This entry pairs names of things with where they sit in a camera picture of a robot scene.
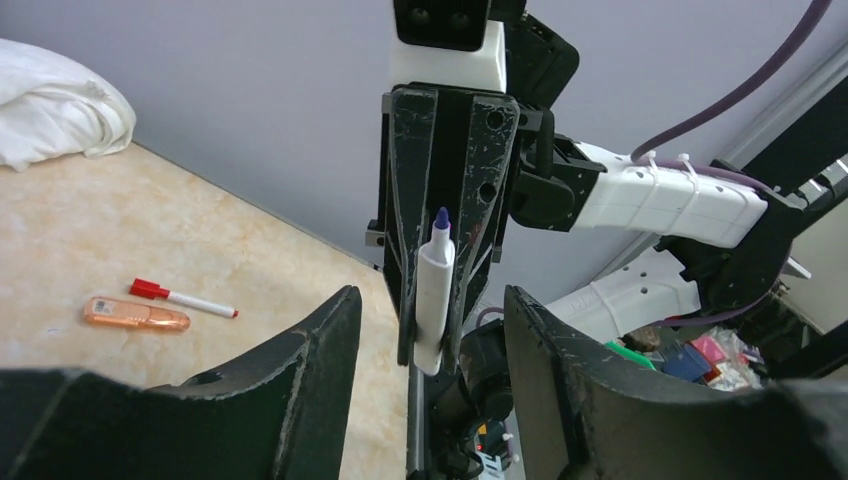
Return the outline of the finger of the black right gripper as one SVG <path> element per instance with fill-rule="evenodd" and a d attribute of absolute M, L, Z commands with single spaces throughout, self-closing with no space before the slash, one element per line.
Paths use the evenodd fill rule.
<path fill-rule="evenodd" d="M 397 363 L 407 366 L 416 335 L 414 300 L 417 251 L 429 220 L 427 196 L 438 91 L 402 86 L 387 96 L 385 157 L 384 278 L 395 307 Z"/>
<path fill-rule="evenodd" d="M 447 371 L 458 369 L 465 324 L 488 283 L 493 240 L 487 231 L 496 216 L 519 114 L 520 107 L 509 95 L 476 95 L 471 101 L 459 206 L 451 215 L 456 258 L 444 341 Z"/>

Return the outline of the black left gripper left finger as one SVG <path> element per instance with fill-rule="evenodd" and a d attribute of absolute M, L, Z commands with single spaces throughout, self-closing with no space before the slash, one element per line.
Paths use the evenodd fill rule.
<path fill-rule="evenodd" d="M 5 479 L 336 479 L 362 318 L 346 286 L 186 382 L 142 389 L 79 368 L 1 373 Z"/>

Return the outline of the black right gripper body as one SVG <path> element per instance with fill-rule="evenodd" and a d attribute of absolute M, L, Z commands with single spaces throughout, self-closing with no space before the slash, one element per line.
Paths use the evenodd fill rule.
<path fill-rule="evenodd" d="M 423 243 L 441 207 L 458 210 L 476 95 L 509 95 L 520 107 L 510 162 L 487 233 L 497 261 L 505 223 L 567 232 L 591 224 L 604 166 L 555 130 L 552 106 L 574 75 L 577 51 L 528 14 L 521 1 L 397 1 L 390 47 L 389 89 L 382 98 L 377 216 L 367 240 L 384 262 L 387 96 L 402 86 L 438 91 Z"/>

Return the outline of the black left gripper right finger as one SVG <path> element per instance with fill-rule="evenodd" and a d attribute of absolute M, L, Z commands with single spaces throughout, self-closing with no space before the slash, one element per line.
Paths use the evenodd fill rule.
<path fill-rule="evenodd" d="M 529 479 L 843 479 L 847 386 L 723 392 L 650 370 L 504 295 L 509 376 Z"/>

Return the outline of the white purple-tip marker pen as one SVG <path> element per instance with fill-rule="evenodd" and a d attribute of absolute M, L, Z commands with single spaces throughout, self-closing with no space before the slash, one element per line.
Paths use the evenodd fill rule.
<path fill-rule="evenodd" d="M 441 344 L 447 325 L 456 258 L 450 230 L 449 212 L 441 207 L 432 223 L 430 239 L 417 252 L 413 361 L 427 376 L 438 374 L 443 358 Z"/>

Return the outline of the white red-cap marker pen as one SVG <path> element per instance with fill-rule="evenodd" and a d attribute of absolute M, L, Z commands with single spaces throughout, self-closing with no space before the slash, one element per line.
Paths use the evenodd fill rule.
<path fill-rule="evenodd" d="M 224 318 L 237 318 L 239 316 L 239 311 L 232 306 L 203 300 L 191 295 L 166 289 L 157 283 L 140 278 L 134 279 L 129 286 L 128 293 L 130 295 L 150 300 L 166 300 Z"/>

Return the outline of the orange highlighter pen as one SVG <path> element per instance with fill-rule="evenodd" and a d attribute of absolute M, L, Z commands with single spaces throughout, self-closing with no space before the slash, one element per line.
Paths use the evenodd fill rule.
<path fill-rule="evenodd" d="M 87 324 L 125 329 L 184 332 L 190 318 L 178 311 L 108 297 L 92 297 L 83 309 Z"/>

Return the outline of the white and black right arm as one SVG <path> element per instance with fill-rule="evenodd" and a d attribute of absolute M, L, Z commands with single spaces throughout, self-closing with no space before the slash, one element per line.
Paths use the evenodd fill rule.
<path fill-rule="evenodd" d="M 555 130 L 577 51 L 522 1 L 396 1 L 382 98 L 377 217 L 367 241 L 399 320 L 397 361 L 454 370 L 464 324 L 500 259 L 505 222 L 658 235 L 631 263 L 553 302 L 556 320 L 606 343 L 667 321 L 712 323 L 768 293 L 806 213 L 765 183 L 656 148 L 756 91 L 829 9 L 809 4 L 742 84 L 629 154 Z"/>

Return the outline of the white crumpled cloth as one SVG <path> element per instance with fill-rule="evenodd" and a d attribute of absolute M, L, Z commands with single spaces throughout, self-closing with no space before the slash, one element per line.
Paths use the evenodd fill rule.
<path fill-rule="evenodd" d="M 51 50 L 1 41 L 1 164 L 22 172 L 65 155 L 111 155 L 133 140 L 137 116 L 88 67 Z"/>

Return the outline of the aluminium frame rail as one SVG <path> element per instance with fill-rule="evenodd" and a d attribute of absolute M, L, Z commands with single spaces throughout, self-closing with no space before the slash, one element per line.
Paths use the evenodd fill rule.
<path fill-rule="evenodd" d="M 792 84 L 718 156 L 744 167 L 847 77 L 847 39 Z"/>

